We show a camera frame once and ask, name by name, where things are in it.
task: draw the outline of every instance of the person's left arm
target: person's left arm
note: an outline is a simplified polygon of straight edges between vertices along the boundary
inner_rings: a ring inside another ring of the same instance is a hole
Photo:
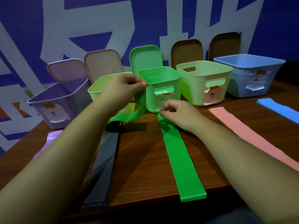
[[[108,120],[148,83],[119,74],[0,192],[0,223],[55,223],[80,189]]]

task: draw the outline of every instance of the person's right arm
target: person's right arm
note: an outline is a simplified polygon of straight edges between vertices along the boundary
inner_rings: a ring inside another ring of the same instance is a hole
[[[299,223],[299,172],[204,117],[189,102],[169,100],[160,115],[207,146],[230,184],[264,223]]]

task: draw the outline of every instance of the forearm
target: forearm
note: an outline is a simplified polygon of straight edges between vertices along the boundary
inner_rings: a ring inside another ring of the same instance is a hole
[[[299,173],[234,133],[201,117],[193,133],[264,223],[299,223]]]
[[[56,222],[80,188],[109,119],[96,102],[0,192],[1,223]]]

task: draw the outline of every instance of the wooden table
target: wooden table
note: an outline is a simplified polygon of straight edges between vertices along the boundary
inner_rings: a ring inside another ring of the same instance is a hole
[[[265,97],[271,97],[280,104],[299,110],[299,86],[274,81],[269,93],[259,98]],[[221,104],[197,109],[204,116],[223,125],[208,109],[224,106],[228,112],[299,162],[299,125],[257,104],[257,99],[237,99],[226,94]],[[41,122],[0,158],[0,189],[43,147],[50,131],[52,130],[48,125]],[[189,132],[181,130],[181,136],[208,195],[229,186],[228,180],[205,145]],[[178,190],[157,114],[147,113],[139,120],[123,125],[108,206],[105,209],[72,213],[68,217],[94,215],[107,210],[169,200],[179,200]]]

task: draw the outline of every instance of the paper label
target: paper label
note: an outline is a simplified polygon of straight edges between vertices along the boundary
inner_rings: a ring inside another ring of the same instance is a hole
[[[159,111],[160,108],[165,104],[166,101],[174,99],[174,93],[163,93],[156,95],[156,110]]]
[[[246,83],[246,89],[261,90],[265,88],[265,83],[270,74],[270,71],[257,71],[256,74],[251,74]]]
[[[211,105],[221,101],[222,87],[212,86],[208,90],[204,91],[203,104]]]
[[[44,107],[39,108],[39,110],[48,118],[51,123],[58,123],[70,119],[63,107],[58,104],[44,104]]]

